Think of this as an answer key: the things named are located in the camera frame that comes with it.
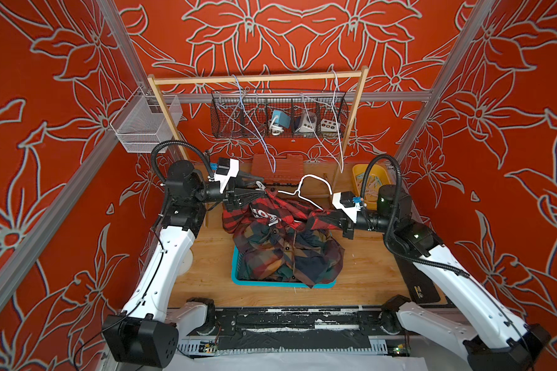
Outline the red black plaid shirt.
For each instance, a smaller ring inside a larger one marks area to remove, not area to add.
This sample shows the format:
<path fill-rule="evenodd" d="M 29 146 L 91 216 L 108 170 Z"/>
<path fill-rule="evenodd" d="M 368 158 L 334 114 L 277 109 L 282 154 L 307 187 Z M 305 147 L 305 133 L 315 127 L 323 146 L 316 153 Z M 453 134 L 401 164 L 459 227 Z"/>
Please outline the red black plaid shirt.
<path fill-rule="evenodd" d="M 303 230 L 341 230 L 343 213 L 322 210 L 306 201 L 283 199 L 277 191 L 264 191 L 242 206 L 224 205 L 222 225 L 226 232 L 234 233 L 238 227 L 260 222 L 267 227 L 291 227 Z"/>

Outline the white wire hanger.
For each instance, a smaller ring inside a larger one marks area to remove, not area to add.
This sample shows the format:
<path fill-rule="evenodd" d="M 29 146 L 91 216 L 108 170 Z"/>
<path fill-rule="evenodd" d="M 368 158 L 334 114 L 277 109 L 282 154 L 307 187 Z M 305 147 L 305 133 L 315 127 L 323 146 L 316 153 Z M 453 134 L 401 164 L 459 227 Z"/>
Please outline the white wire hanger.
<path fill-rule="evenodd" d="M 256 181 L 258 190 L 267 190 L 286 199 L 300 201 L 316 210 L 324 210 L 326 203 L 331 201 L 334 190 L 332 185 L 321 176 L 306 174 L 293 187 L 271 185 Z"/>
<path fill-rule="evenodd" d="M 340 157 L 336 157 L 335 154 L 330 151 L 323 143 L 323 139 L 320 139 L 320 137 L 318 136 L 317 133 L 314 133 L 314 137 L 316 138 L 318 144 L 321 146 L 321 148 L 326 152 L 326 154 L 328 154 L 333 160 L 334 162 L 337 164 L 337 173 L 342 173 L 343 172 L 343 168 L 344 168 L 344 158 L 343 158 L 343 146 L 342 146 L 342 140 L 340 137 L 340 113 L 336 112 L 336 98 L 337 98 L 337 91 L 340 90 L 340 84 L 339 84 L 339 77 L 338 77 L 338 72 L 335 70 L 332 70 L 330 72 L 331 74 L 334 75 L 334 89 L 333 89 L 333 95 L 332 95 L 332 100 L 331 103 L 329 105 L 329 108 L 334 116 L 334 121 L 336 122 L 336 129 L 337 129 L 337 140 L 338 140 L 338 151 L 339 151 L 339 155 Z"/>
<path fill-rule="evenodd" d="M 248 97 L 249 87 L 242 87 L 236 75 L 232 74 L 230 81 L 235 83 L 238 90 L 237 98 L 223 96 L 220 91 L 212 93 L 211 117 L 216 120 L 213 134 L 222 139 L 254 139 L 261 145 L 269 168 L 275 173 L 276 158 L 266 142 L 269 133 L 269 109 L 266 100 L 257 94 Z"/>

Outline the dark plaid shirt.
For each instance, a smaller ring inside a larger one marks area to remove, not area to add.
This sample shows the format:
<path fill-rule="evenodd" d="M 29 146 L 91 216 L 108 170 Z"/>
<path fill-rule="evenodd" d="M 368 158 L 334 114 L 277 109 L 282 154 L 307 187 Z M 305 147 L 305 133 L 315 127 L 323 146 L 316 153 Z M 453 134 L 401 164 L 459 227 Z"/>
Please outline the dark plaid shirt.
<path fill-rule="evenodd" d="M 241 257 L 238 276 L 247 281 L 313 288 L 334 282 L 343 269 L 344 248 L 328 230 L 254 221 L 238 227 L 233 240 Z"/>

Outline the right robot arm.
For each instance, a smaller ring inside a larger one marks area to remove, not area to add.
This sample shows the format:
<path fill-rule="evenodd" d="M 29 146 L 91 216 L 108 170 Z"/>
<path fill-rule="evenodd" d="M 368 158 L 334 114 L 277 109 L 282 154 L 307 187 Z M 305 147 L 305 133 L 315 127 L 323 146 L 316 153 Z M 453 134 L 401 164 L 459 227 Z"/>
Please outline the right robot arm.
<path fill-rule="evenodd" d="M 370 210 L 365 197 L 368 178 L 381 160 L 390 162 L 395 183 L 379 189 L 375 208 Z M 431 228 L 413 219 L 412 198 L 402 189 L 402 171 L 395 158 L 376 156 L 364 173 L 359 193 L 334 193 L 332 204 L 342 214 L 339 227 L 346 238 L 351 239 L 355 230 L 381 233 L 387 250 L 427 276 L 468 321 L 464 326 L 397 296 L 386 308 L 400 329 L 435 342 L 472 370 L 535 368 L 549 344 L 549 333 L 503 306 L 464 269 Z"/>

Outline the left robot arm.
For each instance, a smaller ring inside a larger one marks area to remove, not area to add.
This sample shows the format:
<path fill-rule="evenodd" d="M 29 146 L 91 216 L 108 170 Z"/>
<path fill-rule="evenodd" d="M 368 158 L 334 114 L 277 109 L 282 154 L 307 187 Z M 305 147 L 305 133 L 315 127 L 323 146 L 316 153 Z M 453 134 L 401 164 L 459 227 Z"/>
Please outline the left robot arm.
<path fill-rule="evenodd" d="M 205 170 L 181 160 L 162 173 L 158 155 L 172 145 L 193 151 Z M 208 335 L 217 326 L 214 301 L 208 298 L 192 298 L 175 314 L 167 313 L 181 265 L 207 212 L 219 204 L 239 210 L 265 191 L 264 179 L 241 171 L 238 160 L 220 158 L 212 164 L 202 151 L 181 140 L 155 145 L 150 165 L 164 189 L 162 210 L 152 228 L 156 248 L 131 298 L 119 314 L 106 318 L 100 335 L 116 362 L 163 369 L 175 357 L 181 339 L 194 331 Z"/>

